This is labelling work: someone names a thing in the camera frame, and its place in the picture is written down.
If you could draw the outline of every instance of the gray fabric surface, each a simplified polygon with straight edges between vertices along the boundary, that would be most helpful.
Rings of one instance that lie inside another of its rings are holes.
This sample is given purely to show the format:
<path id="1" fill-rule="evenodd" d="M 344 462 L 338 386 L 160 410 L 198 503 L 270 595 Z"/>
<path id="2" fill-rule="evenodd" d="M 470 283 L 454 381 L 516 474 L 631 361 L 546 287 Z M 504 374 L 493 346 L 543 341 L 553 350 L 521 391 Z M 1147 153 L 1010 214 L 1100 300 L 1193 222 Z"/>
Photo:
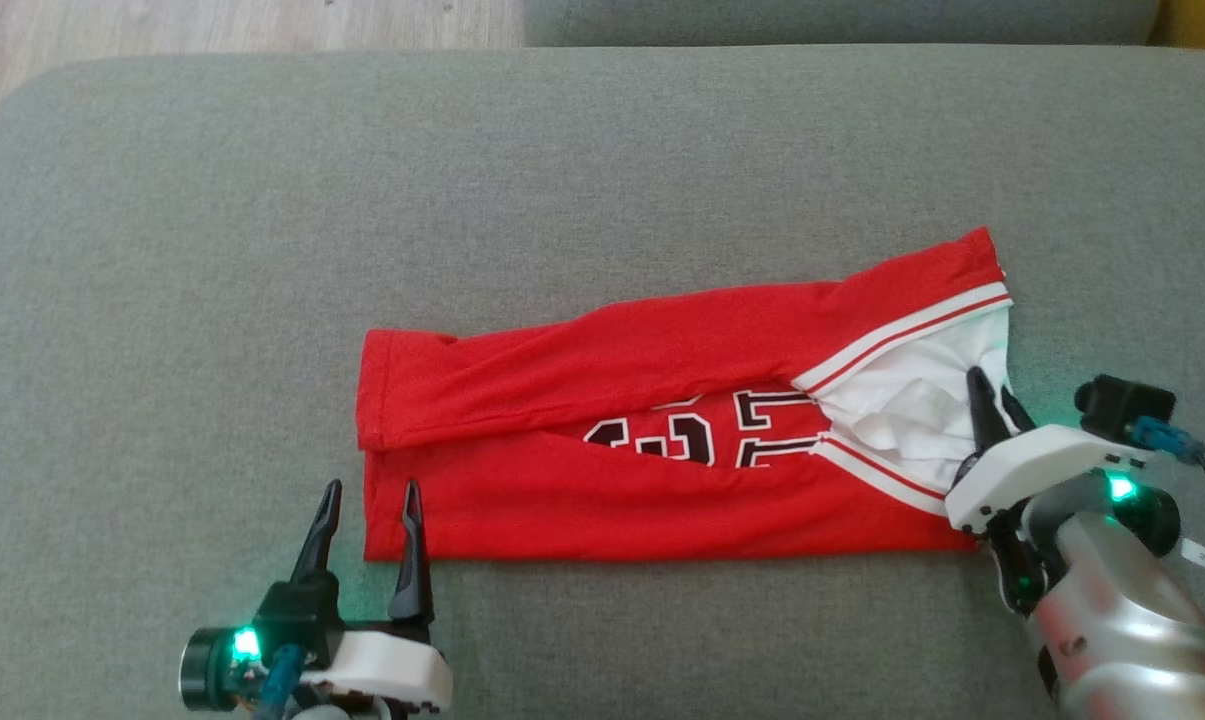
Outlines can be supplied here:
<path id="1" fill-rule="evenodd" d="M 1205 438 L 1205 54 L 827 46 L 186 58 L 0 108 L 0 718 L 180 718 L 327 479 L 346 616 L 374 325 L 837 278 L 989 224 L 1012 377 Z M 1205 484 L 1168 486 L 1205 542 Z M 1205 609 L 1205 573 L 1170 562 Z M 987 557 L 447 563 L 455 720 L 1050 716 Z"/>
<path id="2" fill-rule="evenodd" d="M 525 0 L 527 42 L 1145 45 L 1158 0 Z"/>

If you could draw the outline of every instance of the gray table surface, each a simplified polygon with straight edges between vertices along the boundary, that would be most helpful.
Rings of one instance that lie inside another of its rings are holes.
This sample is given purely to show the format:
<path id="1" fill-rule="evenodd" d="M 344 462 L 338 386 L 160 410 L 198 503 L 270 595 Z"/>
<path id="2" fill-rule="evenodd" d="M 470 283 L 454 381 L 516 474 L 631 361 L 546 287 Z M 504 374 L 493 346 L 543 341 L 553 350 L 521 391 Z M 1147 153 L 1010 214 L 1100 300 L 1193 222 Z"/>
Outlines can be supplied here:
<path id="1" fill-rule="evenodd" d="M 822 46 L 77 65 L 0 108 L 0 718 L 180 718 L 327 479 L 366 327 L 837 278 L 991 225 L 1019 395 L 1205 438 L 1205 54 Z M 1160 478 L 1205 542 L 1205 484 Z M 1170 569 L 1205 609 L 1205 573 Z M 442 563 L 471 718 L 1048 718 L 981 556 Z"/>

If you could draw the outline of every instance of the basketball jersey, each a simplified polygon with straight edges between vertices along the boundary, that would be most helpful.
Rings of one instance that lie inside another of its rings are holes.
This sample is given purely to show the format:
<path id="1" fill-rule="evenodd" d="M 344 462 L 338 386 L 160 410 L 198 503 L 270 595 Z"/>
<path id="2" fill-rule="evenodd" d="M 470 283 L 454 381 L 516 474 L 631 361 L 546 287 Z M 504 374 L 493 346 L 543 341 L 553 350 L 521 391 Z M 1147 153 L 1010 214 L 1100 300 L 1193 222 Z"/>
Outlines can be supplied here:
<path id="1" fill-rule="evenodd" d="M 984 229 L 844 282 L 621 302 L 457 338 L 368 334 L 368 560 L 418 480 L 434 557 L 651 561 L 954 550 L 966 371 L 1006 382 Z"/>

